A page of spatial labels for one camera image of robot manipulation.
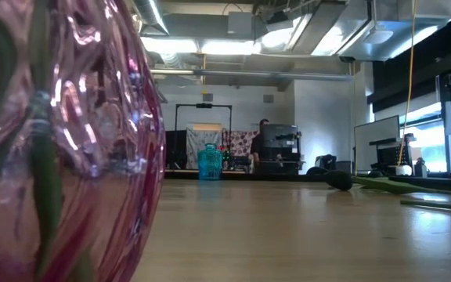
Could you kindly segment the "black artificial tulip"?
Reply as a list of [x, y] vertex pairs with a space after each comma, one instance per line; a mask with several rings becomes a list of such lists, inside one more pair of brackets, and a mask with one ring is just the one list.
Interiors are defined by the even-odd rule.
[[323, 175], [323, 178], [328, 185], [343, 191], [350, 190], [354, 183], [358, 183], [359, 185], [362, 185], [364, 189], [382, 190], [393, 194], [443, 193], [451, 195], [451, 190], [415, 186], [409, 183], [388, 180], [386, 178], [356, 177], [341, 171], [329, 171]]
[[429, 208], [451, 209], [451, 204], [448, 202], [401, 200], [400, 204]]

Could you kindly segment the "dark bottle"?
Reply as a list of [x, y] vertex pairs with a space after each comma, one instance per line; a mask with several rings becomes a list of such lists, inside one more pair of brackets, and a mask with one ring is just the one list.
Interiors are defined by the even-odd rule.
[[416, 164], [414, 165], [414, 175], [420, 178], [428, 177], [428, 168], [425, 165], [425, 160], [422, 157], [419, 157]]

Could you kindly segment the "pink glass vase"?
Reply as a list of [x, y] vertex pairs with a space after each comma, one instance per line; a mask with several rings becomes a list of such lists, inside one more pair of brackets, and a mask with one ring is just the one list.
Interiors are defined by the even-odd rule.
[[30, 166], [34, 0], [0, 0], [17, 51], [0, 106], [0, 282], [131, 282], [164, 176], [161, 98], [130, 0], [49, 0], [50, 122], [61, 184], [43, 277]]

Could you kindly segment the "grey hanging cloth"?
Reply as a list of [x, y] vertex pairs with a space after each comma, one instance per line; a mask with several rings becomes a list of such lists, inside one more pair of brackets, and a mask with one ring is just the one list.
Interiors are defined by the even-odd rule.
[[222, 144], [222, 124], [192, 123], [186, 128], [186, 168], [198, 169], [198, 152], [208, 143]]

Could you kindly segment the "black aluminium table frame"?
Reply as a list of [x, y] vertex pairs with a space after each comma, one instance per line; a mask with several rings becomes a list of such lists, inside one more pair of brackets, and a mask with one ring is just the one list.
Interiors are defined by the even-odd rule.
[[[164, 173], [165, 179], [199, 179], [199, 172], [197, 170], [170, 170], [167, 169]], [[225, 171], [219, 176], [220, 180], [235, 180], [235, 181], [284, 181], [284, 182], [323, 182], [322, 175], [256, 175], [246, 174], [245, 172]], [[387, 180], [392, 180], [399, 183], [413, 184], [423, 188], [430, 188], [436, 190], [451, 191], [451, 179], [444, 178], [417, 178], [407, 176], [391, 176], [386, 177]]]

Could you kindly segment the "black equipment cabinet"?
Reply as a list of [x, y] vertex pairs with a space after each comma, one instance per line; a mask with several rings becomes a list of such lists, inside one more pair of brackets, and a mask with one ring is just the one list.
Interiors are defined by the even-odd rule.
[[261, 126], [260, 169], [265, 175], [297, 175], [303, 161], [300, 153], [301, 133], [296, 125]]

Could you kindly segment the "round silver air duct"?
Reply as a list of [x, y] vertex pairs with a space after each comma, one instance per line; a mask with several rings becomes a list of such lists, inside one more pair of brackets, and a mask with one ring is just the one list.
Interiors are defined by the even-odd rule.
[[139, 35], [169, 36], [157, 0], [130, 0], [132, 22]]

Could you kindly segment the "pink patterned cloth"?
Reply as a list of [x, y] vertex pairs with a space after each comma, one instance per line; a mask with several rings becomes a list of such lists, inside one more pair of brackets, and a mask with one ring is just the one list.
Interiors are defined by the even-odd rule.
[[255, 131], [222, 130], [222, 148], [227, 156], [228, 168], [234, 171], [244, 171], [251, 174], [253, 168], [251, 145], [254, 137], [259, 133]]

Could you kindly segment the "silver ceiling pipe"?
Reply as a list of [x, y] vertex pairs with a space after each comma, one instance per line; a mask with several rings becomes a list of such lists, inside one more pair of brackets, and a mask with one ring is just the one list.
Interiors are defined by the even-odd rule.
[[256, 78], [286, 78], [294, 80], [350, 81], [348, 74], [291, 73], [255, 70], [209, 70], [209, 69], [151, 69], [152, 74], [181, 76], [227, 76]]

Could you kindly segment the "white round stand base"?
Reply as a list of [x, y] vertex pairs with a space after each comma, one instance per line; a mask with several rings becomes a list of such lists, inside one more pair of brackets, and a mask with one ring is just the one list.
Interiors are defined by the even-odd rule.
[[407, 164], [389, 165], [386, 172], [392, 176], [410, 176], [413, 173], [413, 169]]

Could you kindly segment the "whiteboard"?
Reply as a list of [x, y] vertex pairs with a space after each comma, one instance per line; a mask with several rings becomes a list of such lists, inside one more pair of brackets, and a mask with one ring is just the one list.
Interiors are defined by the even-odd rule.
[[399, 116], [388, 117], [354, 127], [355, 170], [365, 172], [377, 163], [377, 148], [371, 142], [399, 138]]

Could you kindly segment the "teal glass vase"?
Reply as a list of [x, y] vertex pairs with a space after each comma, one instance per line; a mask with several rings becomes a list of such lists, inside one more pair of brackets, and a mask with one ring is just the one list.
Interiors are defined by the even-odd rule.
[[207, 143], [197, 154], [199, 180], [219, 180], [222, 174], [222, 152], [214, 143]]

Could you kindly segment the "ceiling light panel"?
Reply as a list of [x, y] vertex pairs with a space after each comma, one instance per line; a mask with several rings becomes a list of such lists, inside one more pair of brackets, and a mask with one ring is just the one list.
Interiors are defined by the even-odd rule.
[[148, 38], [141, 37], [144, 47], [150, 52], [163, 54], [195, 53], [197, 44], [192, 39]]
[[208, 40], [200, 47], [200, 51], [209, 55], [251, 55], [254, 51], [253, 41]]

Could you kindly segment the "person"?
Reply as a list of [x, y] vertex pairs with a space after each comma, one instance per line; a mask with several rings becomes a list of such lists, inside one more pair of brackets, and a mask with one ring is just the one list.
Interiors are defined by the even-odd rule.
[[255, 174], [261, 172], [261, 158], [263, 154], [263, 126], [268, 124], [268, 119], [264, 118], [260, 120], [258, 134], [252, 139], [250, 153], [253, 157], [253, 171]]

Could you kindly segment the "black rig frame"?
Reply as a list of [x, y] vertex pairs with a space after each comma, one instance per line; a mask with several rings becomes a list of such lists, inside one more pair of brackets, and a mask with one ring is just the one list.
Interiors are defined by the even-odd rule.
[[197, 103], [197, 104], [176, 104], [175, 105], [175, 127], [174, 131], [177, 131], [178, 110], [180, 107], [196, 107], [197, 109], [211, 109], [213, 107], [224, 107], [229, 109], [229, 123], [232, 123], [232, 107], [226, 105], [213, 105], [210, 103]]

